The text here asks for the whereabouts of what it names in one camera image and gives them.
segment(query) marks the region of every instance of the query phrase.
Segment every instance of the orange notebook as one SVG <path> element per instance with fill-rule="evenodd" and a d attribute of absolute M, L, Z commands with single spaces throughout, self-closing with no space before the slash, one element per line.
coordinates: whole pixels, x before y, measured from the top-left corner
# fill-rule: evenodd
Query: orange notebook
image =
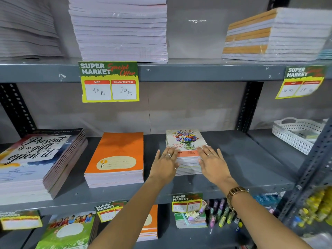
<path fill-rule="evenodd" d="M 143 133 L 104 133 L 85 173 L 143 170 Z"/>
<path fill-rule="evenodd" d="M 152 205 L 152 209 L 146 218 L 141 236 L 144 233 L 157 232 L 158 205 Z"/>

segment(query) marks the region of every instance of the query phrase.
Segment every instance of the glass vase illustration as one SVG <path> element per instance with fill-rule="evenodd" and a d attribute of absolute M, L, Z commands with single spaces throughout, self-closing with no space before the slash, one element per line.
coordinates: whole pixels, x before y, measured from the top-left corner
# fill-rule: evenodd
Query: glass vase illustration
<path fill-rule="evenodd" d="M 185 142 L 184 147 L 185 147 L 185 149 L 188 149 L 188 150 L 195 149 L 195 145 L 192 142 L 189 142 L 189 143 Z"/>

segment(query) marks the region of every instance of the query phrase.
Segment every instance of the woman's right hand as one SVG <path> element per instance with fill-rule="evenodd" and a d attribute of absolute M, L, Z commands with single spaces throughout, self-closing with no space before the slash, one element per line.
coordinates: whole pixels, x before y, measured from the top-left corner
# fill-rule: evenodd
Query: woman's right hand
<path fill-rule="evenodd" d="M 197 148 L 198 154 L 201 159 L 199 163 L 203 175 L 212 183 L 217 185 L 225 195 L 238 184 L 230 175 L 228 166 L 222 152 L 217 149 L 217 152 L 211 146 L 203 145 L 202 148 Z"/>

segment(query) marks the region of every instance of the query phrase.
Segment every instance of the white plastic basket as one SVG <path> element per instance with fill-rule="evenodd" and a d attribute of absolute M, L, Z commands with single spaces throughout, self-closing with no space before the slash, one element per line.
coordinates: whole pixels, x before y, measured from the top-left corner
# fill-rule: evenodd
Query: white plastic basket
<path fill-rule="evenodd" d="M 283 121 L 287 119 L 292 119 L 294 123 L 283 123 Z M 272 133 L 282 139 L 284 142 L 293 146 L 297 150 L 301 151 L 304 154 L 309 154 L 311 148 L 313 147 L 313 143 L 310 141 L 301 138 L 300 136 L 290 132 L 299 131 L 299 130 L 310 130 L 316 134 L 320 134 L 324 128 L 324 124 L 318 123 L 316 121 L 308 120 L 308 119 L 296 119 L 294 117 L 287 117 L 279 121 L 274 121 L 274 125 L 272 128 Z"/>

